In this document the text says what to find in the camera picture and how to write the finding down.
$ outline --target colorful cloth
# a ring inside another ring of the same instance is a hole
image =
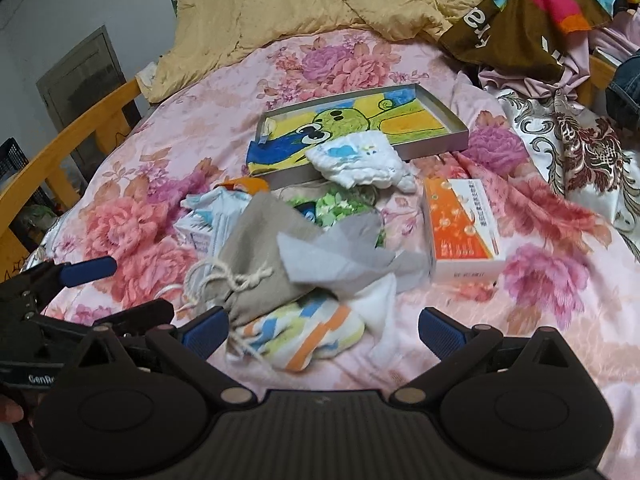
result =
[[[505,75],[557,82],[564,73],[566,35],[611,22],[639,0],[483,0],[440,44],[459,60]]]
[[[274,368],[289,372],[304,370],[311,359],[338,355],[362,334],[360,317],[322,290],[236,329],[236,335]]]
[[[286,190],[296,190],[295,196],[287,200],[287,203],[293,207],[314,202],[316,204],[316,223],[325,229],[345,216],[371,211],[378,198],[376,188],[373,186],[355,186],[351,189],[344,189],[337,184],[327,182],[322,188],[326,190],[326,193],[316,198],[317,195],[314,191],[317,188],[319,187],[312,188],[311,194],[307,194],[305,188],[300,186],[286,188],[283,192],[286,196]]]

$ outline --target human hand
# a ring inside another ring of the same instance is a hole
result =
[[[24,411],[19,404],[9,397],[0,395],[0,423],[15,424],[24,418]],[[31,474],[18,475],[18,480],[40,480],[44,476],[44,470]]]
[[[0,395],[0,422],[15,424],[24,417],[22,408],[9,397]]]

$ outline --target children's drawing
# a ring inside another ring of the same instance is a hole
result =
[[[413,88],[286,112],[268,118],[265,126],[268,140],[249,145],[246,162],[251,174],[306,164],[308,148],[353,132],[381,130],[391,144],[448,133],[418,101]]]

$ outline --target white wall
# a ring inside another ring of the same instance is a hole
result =
[[[30,158],[48,142],[49,125],[37,120],[36,112],[30,104],[20,75],[15,69],[6,38],[2,34],[0,34],[0,77],[0,144],[9,137],[15,137],[25,155]]]
[[[0,2],[0,117],[13,121],[11,128],[0,122],[0,142],[16,137],[33,156],[56,135],[36,81],[101,25],[130,79],[171,48],[175,16],[171,0]],[[144,114],[143,100],[138,107]],[[42,130],[36,133],[36,127]]]

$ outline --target yellow blanket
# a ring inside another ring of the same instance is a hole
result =
[[[388,40],[437,39],[481,0],[178,0],[174,47],[145,96],[159,102],[287,36],[373,28]]]

